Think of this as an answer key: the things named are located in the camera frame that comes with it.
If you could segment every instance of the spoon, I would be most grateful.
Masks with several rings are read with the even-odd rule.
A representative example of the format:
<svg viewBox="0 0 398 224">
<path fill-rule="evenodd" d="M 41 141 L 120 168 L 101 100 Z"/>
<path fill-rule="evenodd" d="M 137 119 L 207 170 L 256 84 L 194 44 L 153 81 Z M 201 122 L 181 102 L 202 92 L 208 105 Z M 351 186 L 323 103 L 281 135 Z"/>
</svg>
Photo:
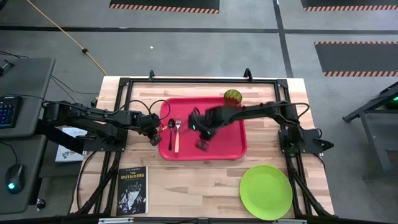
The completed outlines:
<svg viewBox="0 0 398 224">
<path fill-rule="evenodd" d="M 170 128 L 170 143 L 169 143 L 169 150 L 172 150 L 172 135 L 173 135 L 173 128 L 175 127 L 174 119 L 170 118 L 169 123 L 167 125 Z"/>
</svg>

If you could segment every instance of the gray floor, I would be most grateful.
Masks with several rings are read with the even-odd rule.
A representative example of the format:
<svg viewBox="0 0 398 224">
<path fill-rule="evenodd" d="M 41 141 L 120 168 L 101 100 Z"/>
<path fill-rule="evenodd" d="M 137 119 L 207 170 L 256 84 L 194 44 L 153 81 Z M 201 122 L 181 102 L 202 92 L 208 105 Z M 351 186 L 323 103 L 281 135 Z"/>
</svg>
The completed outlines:
<svg viewBox="0 0 398 224">
<path fill-rule="evenodd" d="M 220 14 L 186 14 L 108 9 L 109 0 L 35 0 L 61 26 L 276 29 L 272 0 L 221 0 Z M 300 0 L 279 0 L 285 29 L 397 30 L 398 11 L 305 12 Z M 24 0 L 0 11 L 0 25 L 51 26 Z M 286 77 L 278 34 L 195 32 L 71 32 L 110 75 Z M 397 223 L 398 180 L 364 182 L 374 157 L 358 121 L 341 117 L 364 104 L 397 78 L 324 77 L 314 41 L 397 40 L 398 35 L 286 35 L 293 76 L 304 78 L 315 126 L 335 147 L 325 153 L 335 213 L 345 218 Z M 0 50 L 57 59 L 53 75 L 78 91 L 100 89 L 103 74 L 59 32 L 0 31 Z M 93 96 L 72 94 L 81 103 Z M 54 83 L 48 100 L 69 100 Z M 45 179 L 40 197 L 48 206 L 11 218 L 66 214 L 74 176 Z"/>
</svg>

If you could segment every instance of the fork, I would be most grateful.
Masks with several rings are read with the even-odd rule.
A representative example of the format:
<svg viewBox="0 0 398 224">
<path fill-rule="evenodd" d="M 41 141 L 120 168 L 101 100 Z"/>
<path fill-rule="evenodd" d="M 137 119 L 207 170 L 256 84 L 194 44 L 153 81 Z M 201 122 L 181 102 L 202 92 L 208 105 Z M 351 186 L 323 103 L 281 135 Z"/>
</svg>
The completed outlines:
<svg viewBox="0 0 398 224">
<path fill-rule="evenodd" d="M 180 150 L 180 127 L 181 127 L 181 119 L 177 118 L 175 121 L 175 127 L 177 128 L 177 133 L 175 135 L 175 145 L 174 145 L 174 153 L 178 153 Z"/>
</svg>

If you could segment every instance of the the outsiders book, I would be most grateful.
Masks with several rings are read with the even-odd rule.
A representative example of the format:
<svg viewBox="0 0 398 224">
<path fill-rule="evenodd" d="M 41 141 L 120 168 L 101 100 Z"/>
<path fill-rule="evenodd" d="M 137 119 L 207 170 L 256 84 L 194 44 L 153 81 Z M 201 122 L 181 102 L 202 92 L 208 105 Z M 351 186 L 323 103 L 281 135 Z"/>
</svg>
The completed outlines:
<svg viewBox="0 0 398 224">
<path fill-rule="evenodd" d="M 148 212 L 148 167 L 119 169 L 116 215 Z"/>
</svg>

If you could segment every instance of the orange cable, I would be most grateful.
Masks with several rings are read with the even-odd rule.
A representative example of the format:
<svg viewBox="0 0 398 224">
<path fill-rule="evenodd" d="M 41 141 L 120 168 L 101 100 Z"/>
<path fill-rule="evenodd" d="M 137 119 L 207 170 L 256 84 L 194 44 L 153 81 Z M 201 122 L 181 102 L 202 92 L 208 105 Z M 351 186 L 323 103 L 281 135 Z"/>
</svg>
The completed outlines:
<svg viewBox="0 0 398 224">
<path fill-rule="evenodd" d="M 85 49 L 83 46 L 81 46 L 79 44 L 79 42 L 77 42 L 71 35 L 69 35 L 66 31 L 64 31 L 60 26 L 58 26 L 58 24 L 56 24 L 53 20 L 51 20 L 48 16 L 46 16 L 38 7 L 36 7 L 30 0 L 26 0 L 27 2 L 29 2 L 30 5 L 33 6 L 33 8 L 35 8 L 41 15 L 43 15 L 46 19 L 48 19 L 52 24 L 54 24 L 56 27 L 58 27 L 58 29 L 60 29 L 60 31 L 62 31 L 65 35 L 67 35 L 69 38 L 71 38 L 71 40 L 73 40 L 77 46 L 79 46 L 82 50 Z M 93 58 L 93 56 L 91 56 L 88 52 L 85 52 L 85 54 L 87 54 L 89 56 L 89 58 L 96 64 L 96 66 L 101 69 L 101 71 L 108 76 L 108 74 L 105 72 L 105 70 L 99 65 L 99 63 Z"/>
</svg>

